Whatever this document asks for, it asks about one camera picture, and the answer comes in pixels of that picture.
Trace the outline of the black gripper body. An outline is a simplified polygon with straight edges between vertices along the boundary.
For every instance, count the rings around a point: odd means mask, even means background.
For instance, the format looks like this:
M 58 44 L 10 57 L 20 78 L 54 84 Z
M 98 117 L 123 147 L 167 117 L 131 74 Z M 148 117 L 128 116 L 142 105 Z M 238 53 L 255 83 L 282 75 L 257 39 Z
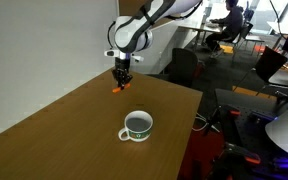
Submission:
M 126 80 L 130 78 L 129 74 L 130 60 L 129 59 L 115 59 L 115 68 L 112 70 L 113 77 L 116 80 Z

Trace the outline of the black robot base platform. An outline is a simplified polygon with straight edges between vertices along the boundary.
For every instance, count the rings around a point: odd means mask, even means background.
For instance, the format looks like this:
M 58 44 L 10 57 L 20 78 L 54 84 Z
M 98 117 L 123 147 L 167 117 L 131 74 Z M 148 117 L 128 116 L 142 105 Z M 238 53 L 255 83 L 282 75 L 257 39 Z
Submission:
M 275 100 L 216 89 L 217 111 L 215 119 L 221 124 L 225 146 L 229 143 L 259 156 L 259 164 L 247 162 L 237 154 L 226 154 L 216 164 L 217 176 L 225 173 L 232 180 L 288 180 L 288 154 L 266 135 L 269 120 L 255 117 L 259 112 L 273 117 Z

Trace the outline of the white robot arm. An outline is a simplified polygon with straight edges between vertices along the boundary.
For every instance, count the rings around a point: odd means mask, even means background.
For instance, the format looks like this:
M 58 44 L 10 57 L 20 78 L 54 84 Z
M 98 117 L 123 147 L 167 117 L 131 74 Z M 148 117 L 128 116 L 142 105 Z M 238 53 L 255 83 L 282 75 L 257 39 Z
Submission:
M 112 70 L 117 82 L 116 90 L 127 88 L 133 76 L 129 73 L 134 52 L 149 48 L 152 44 L 150 28 L 160 19 L 182 20 L 192 15 L 203 0 L 147 0 L 133 16 L 119 16 L 110 28 L 114 29 L 114 44 L 104 52 L 115 58 Z

